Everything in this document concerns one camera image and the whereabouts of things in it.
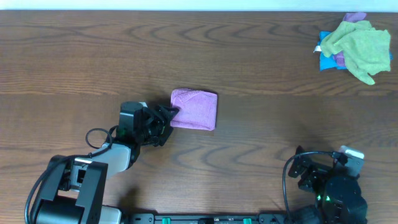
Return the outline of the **purple cloth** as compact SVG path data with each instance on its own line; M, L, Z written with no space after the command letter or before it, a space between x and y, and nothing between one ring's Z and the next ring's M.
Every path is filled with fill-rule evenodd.
M216 127L218 95L187 88L175 89L171 94L171 106L179 109L171 121L174 128L212 131Z
M358 21L363 21L366 16L367 14L365 12L349 12L345 14L343 21L355 23ZM338 54L334 55L333 58L337 66L345 67L345 58L343 52L339 52Z

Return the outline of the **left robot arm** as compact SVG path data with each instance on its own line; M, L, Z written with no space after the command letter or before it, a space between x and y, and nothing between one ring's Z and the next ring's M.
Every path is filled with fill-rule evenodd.
M104 143L84 155L51 158L29 193L26 223L128 223L129 217L103 205L106 181L130 168L142 146L163 146L171 135L177 108L127 101L119 123L104 129Z

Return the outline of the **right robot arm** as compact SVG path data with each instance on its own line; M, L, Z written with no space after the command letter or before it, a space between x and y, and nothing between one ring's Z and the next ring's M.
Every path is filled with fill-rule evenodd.
M282 174L285 223L367 223L368 204L358 184L364 154L348 146L338 151L307 152L302 146L288 159ZM313 193L315 203L289 209L286 177L300 177L298 188Z

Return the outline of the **blue cloth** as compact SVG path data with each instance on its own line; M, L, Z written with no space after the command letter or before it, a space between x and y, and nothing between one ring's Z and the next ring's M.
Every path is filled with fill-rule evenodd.
M328 31L320 31L319 33L319 38L320 40L318 41L318 45L321 44L322 40L331 34L331 32ZM320 53L320 71L327 70L327 69L332 69L335 68L337 70L346 70L346 67L338 66L336 60L334 59L333 56L331 57L326 57L324 54L321 52Z

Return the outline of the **green cloth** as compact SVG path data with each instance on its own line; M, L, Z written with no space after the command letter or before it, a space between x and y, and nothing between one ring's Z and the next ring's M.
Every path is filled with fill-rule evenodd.
M374 85L374 75L391 70L390 44L390 33L375 29L369 21L343 21L321 41L320 48L326 57L342 53L347 70Z

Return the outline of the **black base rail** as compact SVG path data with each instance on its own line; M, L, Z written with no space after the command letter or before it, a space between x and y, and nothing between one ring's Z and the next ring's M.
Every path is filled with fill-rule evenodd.
M134 213L125 216L121 224L284 224L286 216L279 213L258 215L155 215Z

